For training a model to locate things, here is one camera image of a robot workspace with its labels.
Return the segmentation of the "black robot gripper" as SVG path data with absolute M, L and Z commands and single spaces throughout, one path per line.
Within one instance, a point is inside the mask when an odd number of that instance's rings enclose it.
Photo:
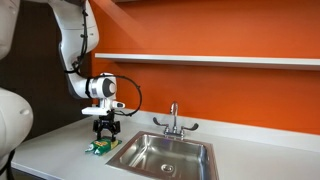
M 120 122 L 114 120 L 115 113 L 109 112 L 107 115 L 100 116 L 98 120 L 93 122 L 93 131 L 96 132 L 97 140 L 101 139 L 101 132 L 103 129 L 107 129 L 111 132 L 111 142 L 116 141 L 116 134 L 120 129 Z

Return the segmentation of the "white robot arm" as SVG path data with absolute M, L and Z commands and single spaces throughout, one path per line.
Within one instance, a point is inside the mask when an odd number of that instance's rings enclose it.
M 116 97 L 115 78 L 106 73 L 96 78 L 83 78 L 79 66 L 83 56 L 99 41 L 95 17 L 88 0 L 29 0 L 51 6 L 62 40 L 60 58 L 68 80 L 70 93 L 77 98 L 97 98 L 105 101 L 102 114 Z M 20 0 L 0 0 L 0 59 L 11 49 Z M 33 112 L 20 95 L 0 89 L 0 180 L 13 180 L 11 162 L 15 149 L 30 132 Z

